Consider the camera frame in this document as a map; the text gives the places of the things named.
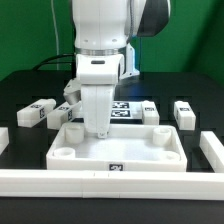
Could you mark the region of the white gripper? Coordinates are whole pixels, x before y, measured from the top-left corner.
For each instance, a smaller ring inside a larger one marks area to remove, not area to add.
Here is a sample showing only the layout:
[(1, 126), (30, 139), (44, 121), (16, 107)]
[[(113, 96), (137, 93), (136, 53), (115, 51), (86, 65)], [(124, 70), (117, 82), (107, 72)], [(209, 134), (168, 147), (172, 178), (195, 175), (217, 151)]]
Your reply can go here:
[[(85, 128), (106, 138), (110, 126), (115, 84), (124, 73), (124, 56), (76, 56), (76, 77), (82, 84), (81, 101)], [(97, 123), (97, 87), (99, 87), (98, 123)]]

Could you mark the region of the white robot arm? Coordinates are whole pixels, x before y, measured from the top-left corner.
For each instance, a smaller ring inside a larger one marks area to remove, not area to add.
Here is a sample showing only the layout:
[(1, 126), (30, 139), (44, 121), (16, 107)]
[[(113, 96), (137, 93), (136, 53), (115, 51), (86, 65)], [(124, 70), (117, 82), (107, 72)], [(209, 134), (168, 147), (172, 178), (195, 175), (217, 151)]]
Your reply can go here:
[(109, 132), (116, 85), (137, 75), (133, 37), (153, 37), (168, 24), (170, 0), (71, 0), (76, 38), (76, 78), (85, 128)]

